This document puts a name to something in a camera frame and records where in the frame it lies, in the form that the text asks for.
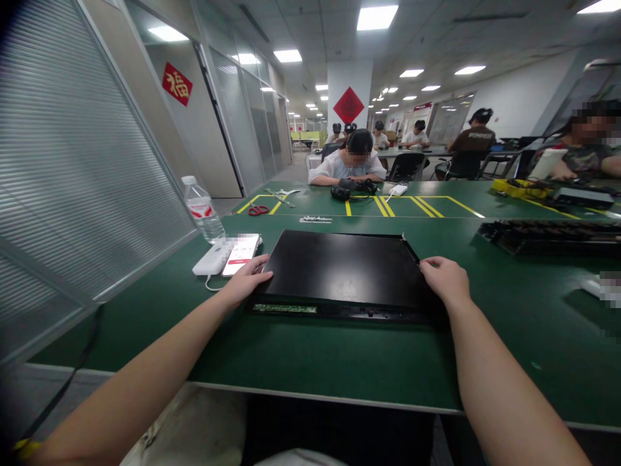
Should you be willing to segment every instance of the phone screen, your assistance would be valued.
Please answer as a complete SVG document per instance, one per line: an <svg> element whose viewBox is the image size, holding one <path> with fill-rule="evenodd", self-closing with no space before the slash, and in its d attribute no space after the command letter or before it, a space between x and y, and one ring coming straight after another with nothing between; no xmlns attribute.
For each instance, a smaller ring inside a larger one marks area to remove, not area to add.
<svg viewBox="0 0 621 466"><path fill-rule="evenodd" d="M259 246L259 235L239 238L226 261L222 276L232 276L254 257Z"/></svg>

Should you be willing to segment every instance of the red scissors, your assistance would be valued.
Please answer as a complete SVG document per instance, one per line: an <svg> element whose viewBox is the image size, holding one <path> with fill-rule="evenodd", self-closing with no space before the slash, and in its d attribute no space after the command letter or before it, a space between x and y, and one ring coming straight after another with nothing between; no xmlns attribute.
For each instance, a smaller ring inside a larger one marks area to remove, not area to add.
<svg viewBox="0 0 621 466"><path fill-rule="evenodd" d="M259 215L267 214L270 210L266 206L257 206L253 203L250 203L250 208L248 209L248 215L251 217L256 217Z"/></svg>

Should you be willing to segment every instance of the red decoration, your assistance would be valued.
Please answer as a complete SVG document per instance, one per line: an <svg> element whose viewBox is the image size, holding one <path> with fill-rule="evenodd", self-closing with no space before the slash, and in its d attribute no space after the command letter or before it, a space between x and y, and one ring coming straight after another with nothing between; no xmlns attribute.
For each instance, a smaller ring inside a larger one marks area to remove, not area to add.
<svg viewBox="0 0 621 466"><path fill-rule="evenodd" d="M192 92L192 83L168 62L166 62L166 68L164 69L162 87L165 88L172 97L176 98L186 107L188 106L190 93Z"/></svg>
<svg viewBox="0 0 621 466"><path fill-rule="evenodd" d="M351 87L347 88L334 106L334 111L345 124L353 122L363 109L364 104Z"/></svg>

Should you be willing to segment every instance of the water bottle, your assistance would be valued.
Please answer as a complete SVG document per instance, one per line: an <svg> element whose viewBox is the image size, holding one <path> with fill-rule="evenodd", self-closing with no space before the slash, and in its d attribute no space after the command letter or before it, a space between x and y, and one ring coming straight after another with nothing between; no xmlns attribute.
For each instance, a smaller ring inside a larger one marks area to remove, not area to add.
<svg viewBox="0 0 621 466"><path fill-rule="evenodd" d="M214 244L224 236L224 227L213 209L212 198L196 183L196 178L182 177L181 181L186 185L184 198L197 228L209 243Z"/></svg>

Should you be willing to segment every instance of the person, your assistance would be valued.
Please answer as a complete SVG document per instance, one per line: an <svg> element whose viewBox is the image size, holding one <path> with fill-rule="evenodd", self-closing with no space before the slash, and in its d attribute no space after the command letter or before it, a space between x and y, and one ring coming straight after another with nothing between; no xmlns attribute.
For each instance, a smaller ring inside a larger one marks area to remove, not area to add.
<svg viewBox="0 0 621 466"><path fill-rule="evenodd" d="M480 108L473 115L470 121L470 129L462 131L455 142L449 142L446 149L452 153L454 161L460 152L464 151L489 151L496 142L496 133L487 127L494 111L492 109ZM442 181L447 177L449 162L436 165L435 175Z"/></svg>
<svg viewBox="0 0 621 466"><path fill-rule="evenodd" d="M423 147L429 147L429 138L424 131L425 120L416 121L416 123L414 123L414 128L412 128L412 131L407 133L405 137L401 140L401 145L403 147L410 147L420 144Z"/></svg>
<svg viewBox="0 0 621 466"><path fill-rule="evenodd" d="M358 182L370 179L375 183L381 183L386 178L386 169L373 149L373 139L368 130L356 129L340 149L309 171L309 184L316 186L334 186L341 178Z"/></svg>
<svg viewBox="0 0 621 466"><path fill-rule="evenodd" d="M332 134L328 136L328 139L325 140L325 143L333 144L341 138L344 138L344 136L341 134L341 123L333 123Z"/></svg>
<svg viewBox="0 0 621 466"><path fill-rule="evenodd" d="M375 122L375 130L373 131L373 149L375 150L388 149L390 147L388 136L382 132L383 130L384 123Z"/></svg>
<svg viewBox="0 0 621 466"><path fill-rule="evenodd" d="M604 142L621 118L621 103L589 102L573 115L557 138L546 141L533 156L531 172L546 149L567 149L550 177L566 181L574 178L621 178L621 155L615 155Z"/></svg>
<svg viewBox="0 0 621 466"><path fill-rule="evenodd" d="M261 270L268 257L251 259L222 291L97 389L35 451L32 464L121 463L181 389L226 316L255 287L272 277L273 272ZM461 401L490 464L589 465L565 423L470 298L466 271L443 257L422 260L420 271L448 312ZM203 438L198 445L205 442ZM179 443L172 442L173 448L178 450ZM354 442L351 448L359 449L360 445ZM330 460L321 452L292 450L262 461L261 466L343 464Z"/></svg>

